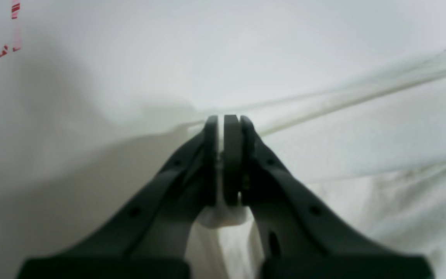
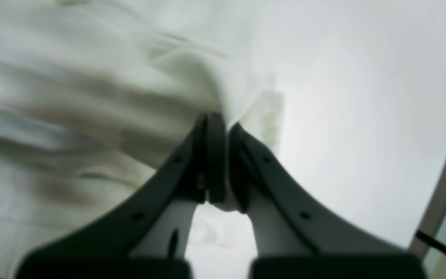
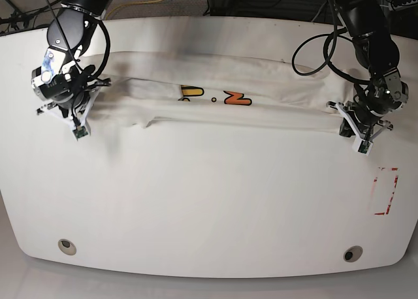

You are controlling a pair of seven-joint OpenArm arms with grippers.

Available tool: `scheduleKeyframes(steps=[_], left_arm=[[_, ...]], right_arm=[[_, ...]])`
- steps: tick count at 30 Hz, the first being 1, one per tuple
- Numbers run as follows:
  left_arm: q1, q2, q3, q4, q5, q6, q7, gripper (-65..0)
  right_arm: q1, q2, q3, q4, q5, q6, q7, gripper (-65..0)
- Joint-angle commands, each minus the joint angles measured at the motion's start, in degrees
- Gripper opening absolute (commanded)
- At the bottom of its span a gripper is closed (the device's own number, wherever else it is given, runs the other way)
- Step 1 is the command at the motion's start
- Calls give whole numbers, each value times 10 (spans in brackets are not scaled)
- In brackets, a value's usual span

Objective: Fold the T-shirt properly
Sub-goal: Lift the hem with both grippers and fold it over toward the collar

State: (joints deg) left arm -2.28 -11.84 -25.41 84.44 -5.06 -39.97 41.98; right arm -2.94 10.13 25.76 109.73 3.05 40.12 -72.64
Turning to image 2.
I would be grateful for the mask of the image right gripper right finger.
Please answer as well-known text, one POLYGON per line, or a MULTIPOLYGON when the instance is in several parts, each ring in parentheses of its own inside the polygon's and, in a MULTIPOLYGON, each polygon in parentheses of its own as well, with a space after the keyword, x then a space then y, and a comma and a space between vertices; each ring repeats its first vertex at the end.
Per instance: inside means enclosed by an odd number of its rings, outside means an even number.
POLYGON ((230 185, 251 220, 250 279, 424 279, 416 256, 309 195, 241 125, 230 130, 230 185))

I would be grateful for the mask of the image right gripper black left finger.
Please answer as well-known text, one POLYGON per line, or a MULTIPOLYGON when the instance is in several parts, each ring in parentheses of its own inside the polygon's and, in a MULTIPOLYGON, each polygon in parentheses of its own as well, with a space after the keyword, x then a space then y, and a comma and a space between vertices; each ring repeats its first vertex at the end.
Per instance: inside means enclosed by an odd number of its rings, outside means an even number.
POLYGON ((225 199, 225 122, 205 113, 147 183, 84 228, 31 252, 18 279, 191 279, 197 205, 225 199))

